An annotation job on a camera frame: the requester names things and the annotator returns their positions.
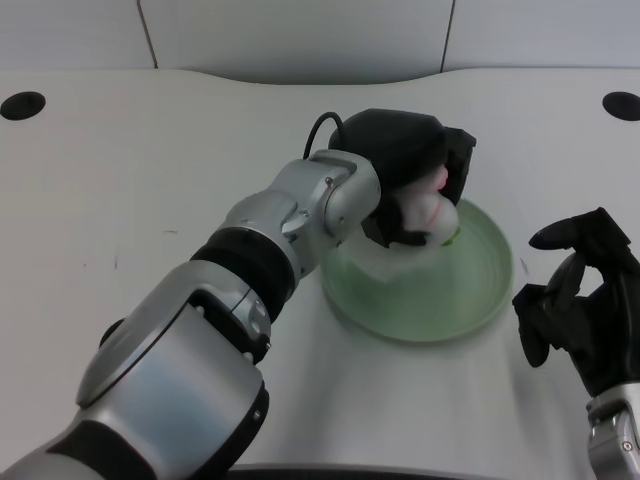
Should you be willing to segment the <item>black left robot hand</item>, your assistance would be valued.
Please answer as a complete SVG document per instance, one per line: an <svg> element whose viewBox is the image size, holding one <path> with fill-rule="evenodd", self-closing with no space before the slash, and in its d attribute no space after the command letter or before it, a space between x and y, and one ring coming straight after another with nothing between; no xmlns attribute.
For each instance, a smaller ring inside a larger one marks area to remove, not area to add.
<svg viewBox="0 0 640 480"><path fill-rule="evenodd" d="M444 197L457 204L464 190L477 140L446 127L431 115L387 109L359 112L336 129L328 147L359 155L371 163L381 186L378 207L363 222L365 236L378 245L424 247L425 227L406 225L408 215L395 198L403 188L423 180L439 167L449 173Z"/></svg>

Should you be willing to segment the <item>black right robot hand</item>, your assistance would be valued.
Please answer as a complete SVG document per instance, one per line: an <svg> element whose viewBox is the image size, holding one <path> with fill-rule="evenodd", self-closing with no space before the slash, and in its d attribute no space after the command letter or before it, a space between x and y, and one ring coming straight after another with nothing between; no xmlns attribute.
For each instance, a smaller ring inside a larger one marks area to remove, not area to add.
<svg viewBox="0 0 640 480"><path fill-rule="evenodd" d="M545 285L513 298L521 345L540 367L565 350L590 396L639 379L639 262L604 208L544 227L529 241L569 256Z"/></svg>

